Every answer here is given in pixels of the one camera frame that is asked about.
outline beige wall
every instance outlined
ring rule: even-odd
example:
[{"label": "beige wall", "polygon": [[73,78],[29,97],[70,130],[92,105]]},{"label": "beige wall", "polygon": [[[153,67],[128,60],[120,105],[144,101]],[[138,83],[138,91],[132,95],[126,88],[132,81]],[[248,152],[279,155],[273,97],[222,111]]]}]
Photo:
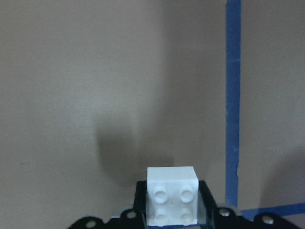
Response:
[{"label": "beige wall", "polygon": [[147,166],[224,202],[225,1],[0,3],[1,228],[105,220]]},{"label": "beige wall", "polygon": [[305,1],[243,1],[241,58],[239,208],[304,203]]}]

